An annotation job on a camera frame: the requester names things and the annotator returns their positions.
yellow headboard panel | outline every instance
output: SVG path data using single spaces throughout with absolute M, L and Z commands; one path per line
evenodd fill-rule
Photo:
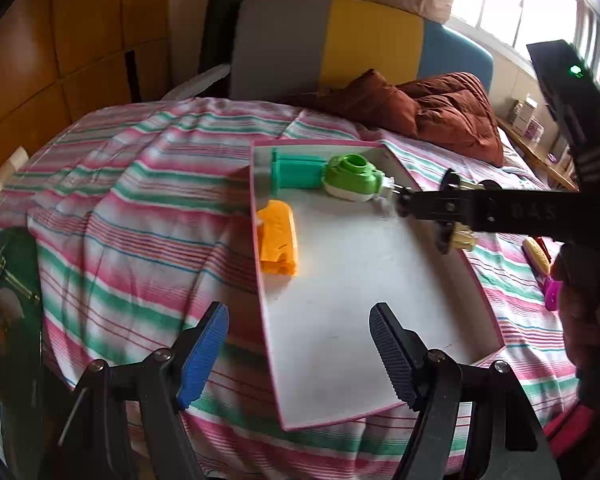
M 369 68 L 392 84 L 416 79 L 424 22 L 420 16 L 362 0 L 332 0 L 320 86 L 344 88 Z

wooden shelf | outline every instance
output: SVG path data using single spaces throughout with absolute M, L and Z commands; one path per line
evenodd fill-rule
M 574 181 L 571 180 L 568 175 L 564 174 L 564 170 L 549 160 L 549 153 L 546 149 L 542 148 L 542 146 L 538 146 L 536 142 L 533 142 L 532 140 L 529 140 L 526 137 L 516 133 L 508 121 L 501 119 L 500 117 L 497 117 L 497 120 L 498 126 L 503 129 L 511 142 L 519 147 L 525 154 L 524 158 L 532 169 L 536 168 L 544 171 L 550 179 L 555 180 L 558 184 L 565 187 L 569 191 L 578 190 L 576 183 L 574 183 Z

white tray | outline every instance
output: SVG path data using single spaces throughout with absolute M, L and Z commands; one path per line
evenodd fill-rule
M 394 154 L 369 142 L 255 143 L 252 216 L 270 196 L 271 153 L 361 153 L 397 184 L 418 189 Z M 401 219 L 371 202 L 321 189 L 283 189 L 294 214 L 298 275 L 260 272 L 258 290 L 269 367 L 283 429 L 356 420 L 400 401 L 369 333 L 369 310 L 389 304 L 428 348 L 470 364 L 502 348 L 493 311 L 462 251 L 441 256 L 431 225 Z M 254 227 L 258 261 L 258 243 Z

bed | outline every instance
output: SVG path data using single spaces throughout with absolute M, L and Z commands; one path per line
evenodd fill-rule
M 45 361 L 69 386 L 87 363 L 142 360 L 194 326 L 211 301 L 230 308 L 228 339 L 202 397 L 183 416 L 205 473 L 218 478 L 390 478 L 415 422 L 400 406 L 355 422 L 285 433 L 267 368 L 255 284 L 248 164 L 254 139 L 384 143 L 422 189 L 447 168 L 474 182 L 545 189 L 511 154 L 497 169 L 432 144 L 268 102 L 193 98 L 92 112 L 39 150 L 0 194 L 0 229 L 38 242 Z M 468 253 L 542 423 L 575 398 L 560 322 L 544 308 L 522 237 L 480 234 Z M 548 241 L 550 251 L 557 244 Z M 138 407 L 134 448 L 145 454 Z M 470 408 L 462 406 L 449 465 Z

headboard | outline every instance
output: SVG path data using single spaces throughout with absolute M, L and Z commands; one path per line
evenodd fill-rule
M 342 88 L 369 68 L 404 83 L 471 72 L 489 90 L 483 47 L 416 14 L 362 0 L 244 0 L 235 31 L 231 99 Z

